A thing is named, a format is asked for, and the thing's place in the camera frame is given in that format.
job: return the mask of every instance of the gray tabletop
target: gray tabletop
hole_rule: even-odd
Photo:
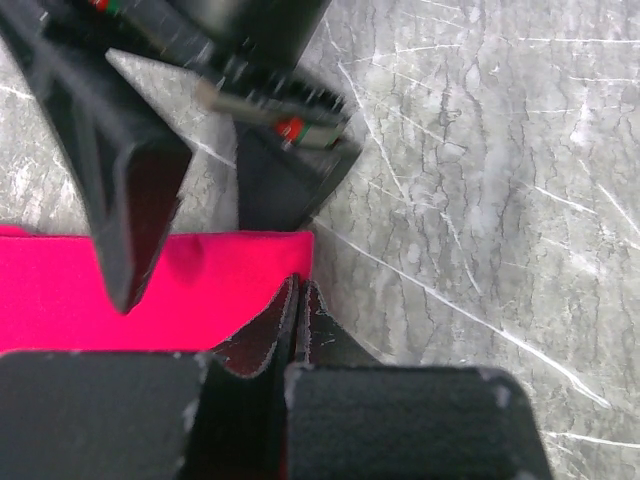
[[[114,61],[197,147],[175,228],[235,228],[229,119],[189,75]],[[557,478],[640,479],[635,2],[335,0],[303,63],[364,142],[312,226],[337,319],[388,362],[512,372]],[[85,231],[4,50],[0,142],[0,221]]]

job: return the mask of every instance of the gray surface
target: gray surface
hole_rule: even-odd
[[[640,478],[634,5],[336,0],[305,58],[368,135],[314,225],[333,312],[388,361],[513,372],[560,479]],[[176,228],[233,228],[228,119],[198,111],[190,77],[126,69],[201,147]],[[4,54],[0,139],[0,220],[83,231]]]

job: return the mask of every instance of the concrete surface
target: concrete surface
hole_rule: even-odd
[[[389,362],[512,372],[557,478],[640,479],[640,6],[335,0],[304,63],[366,136],[313,226],[337,318]],[[234,228],[228,119],[121,65],[199,146],[176,229]],[[0,142],[0,221],[84,231],[6,53]]]

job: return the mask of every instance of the red fabric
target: red fabric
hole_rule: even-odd
[[[90,239],[0,227],[0,354],[210,349],[260,313],[289,275],[308,278],[312,256],[310,232],[171,236],[142,302],[122,316]]]

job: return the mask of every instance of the pink cloth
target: pink cloth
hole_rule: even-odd
[[[309,278],[310,232],[169,237],[142,302],[107,298],[89,238],[0,226],[0,354],[201,351],[260,313],[291,274]]]

